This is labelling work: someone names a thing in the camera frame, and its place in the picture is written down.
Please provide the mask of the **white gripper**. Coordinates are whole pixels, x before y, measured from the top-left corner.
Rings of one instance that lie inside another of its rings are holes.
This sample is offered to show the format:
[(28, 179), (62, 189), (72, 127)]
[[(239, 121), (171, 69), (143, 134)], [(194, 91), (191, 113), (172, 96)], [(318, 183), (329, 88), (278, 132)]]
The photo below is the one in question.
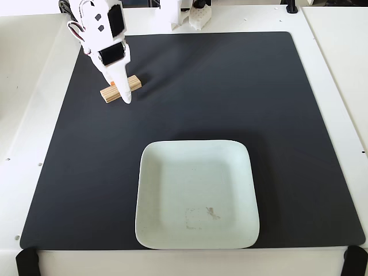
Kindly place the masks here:
[(109, 85), (116, 85), (126, 104), (132, 100), (125, 65), (131, 61), (131, 51), (125, 40), (100, 51), (89, 50), (86, 55), (102, 73)]

